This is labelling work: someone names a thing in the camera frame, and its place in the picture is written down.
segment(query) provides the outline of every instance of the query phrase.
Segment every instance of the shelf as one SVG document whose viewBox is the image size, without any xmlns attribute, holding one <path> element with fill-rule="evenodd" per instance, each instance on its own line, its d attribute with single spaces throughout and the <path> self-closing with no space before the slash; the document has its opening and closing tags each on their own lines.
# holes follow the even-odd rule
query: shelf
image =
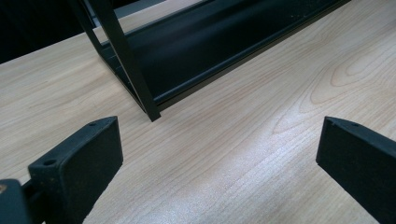
<svg viewBox="0 0 396 224">
<path fill-rule="evenodd" d="M 209 0 L 122 33 L 122 38 L 126 40 L 124 47 L 132 52 L 152 102 L 162 110 L 346 2 Z M 107 20 L 102 18 L 104 29 Z M 141 104 L 140 93 L 135 89 L 140 84 L 133 85 L 131 81 L 135 74 L 121 66 L 129 60 L 124 58 L 123 63 L 120 57 L 125 48 L 116 50 L 114 46 L 124 40 L 118 36 L 113 40 L 109 36 L 109 40 L 101 46 L 102 56 Z"/>
</svg>

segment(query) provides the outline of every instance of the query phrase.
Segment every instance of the wood grain pattern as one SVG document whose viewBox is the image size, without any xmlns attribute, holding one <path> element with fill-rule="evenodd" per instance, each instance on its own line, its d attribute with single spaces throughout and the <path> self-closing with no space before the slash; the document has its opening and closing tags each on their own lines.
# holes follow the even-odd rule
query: wood grain pattern
<svg viewBox="0 0 396 224">
<path fill-rule="evenodd" d="M 396 139 L 395 11 L 391 0 L 352 1 L 153 123 L 85 35 L 1 64 L 0 178 L 27 181 L 29 163 L 117 115 L 124 164 L 85 223 L 375 223 L 315 157 L 326 115 Z"/>
</svg>

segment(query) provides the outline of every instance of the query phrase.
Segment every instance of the wooden table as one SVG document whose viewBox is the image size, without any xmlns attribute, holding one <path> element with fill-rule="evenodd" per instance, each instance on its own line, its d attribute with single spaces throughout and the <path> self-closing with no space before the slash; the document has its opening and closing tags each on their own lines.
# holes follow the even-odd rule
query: wooden table
<svg viewBox="0 0 396 224">
<path fill-rule="evenodd" d="M 195 1 L 168 0 L 126 30 Z M 150 122 L 87 36 L 0 65 L 0 178 L 119 116 L 124 164 L 85 223 L 375 223 L 316 162 L 324 116 L 396 139 L 396 1 L 354 0 Z M 97 30 L 100 38 L 103 34 Z"/>
</svg>

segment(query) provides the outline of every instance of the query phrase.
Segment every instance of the black tray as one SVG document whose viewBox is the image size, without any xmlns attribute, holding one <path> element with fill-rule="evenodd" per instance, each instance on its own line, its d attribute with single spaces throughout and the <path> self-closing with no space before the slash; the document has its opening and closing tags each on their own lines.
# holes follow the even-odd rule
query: black tray
<svg viewBox="0 0 396 224">
<path fill-rule="evenodd" d="M 115 16 L 109 15 L 111 10 L 105 1 L 90 0 L 109 38 L 109 42 L 96 47 L 99 54 L 151 120 L 160 116 L 159 110 L 348 1 L 209 0 L 120 34 L 115 23 L 109 22 L 118 23 Z M 96 38 L 85 30 L 91 41 Z M 125 66 L 130 61 L 134 71 Z M 133 81 L 136 75 L 144 81 Z M 149 95 L 142 95 L 145 93 L 136 86 L 146 89 Z M 142 98 L 151 105 L 142 103 Z M 149 107 L 157 112 L 151 113 Z"/>
</svg>

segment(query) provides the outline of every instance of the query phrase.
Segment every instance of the screw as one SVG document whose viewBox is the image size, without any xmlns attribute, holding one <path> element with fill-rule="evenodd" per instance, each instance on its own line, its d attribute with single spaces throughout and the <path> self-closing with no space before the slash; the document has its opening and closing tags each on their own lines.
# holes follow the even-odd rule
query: screw
<svg viewBox="0 0 396 224">
<path fill-rule="evenodd" d="M 7 185 L 0 185 L 0 194 L 6 191 Z"/>
</svg>

